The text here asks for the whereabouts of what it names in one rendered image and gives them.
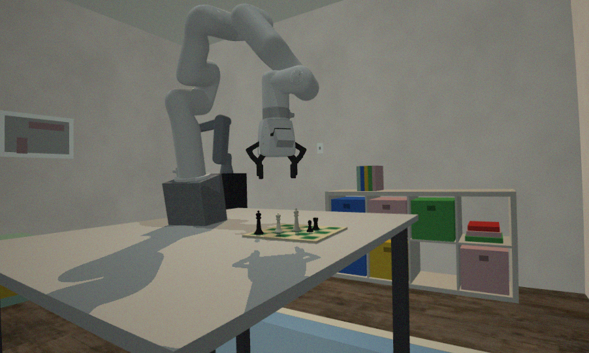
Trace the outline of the green and cream chessboard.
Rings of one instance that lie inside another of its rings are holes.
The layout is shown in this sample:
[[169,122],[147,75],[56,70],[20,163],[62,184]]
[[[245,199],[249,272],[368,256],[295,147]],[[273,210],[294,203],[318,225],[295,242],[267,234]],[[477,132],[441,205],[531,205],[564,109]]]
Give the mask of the green and cream chessboard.
[[319,243],[327,238],[330,238],[344,230],[347,227],[341,226],[318,226],[319,230],[307,232],[309,225],[299,224],[301,231],[293,232],[294,224],[281,224],[283,233],[274,233],[276,226],[265,228],[262,231],[264,234],[255,235],[255,232],[242,235],[243,238],[257,238],[257,239],[271,239],[279,241],[294,241],[302,243]]

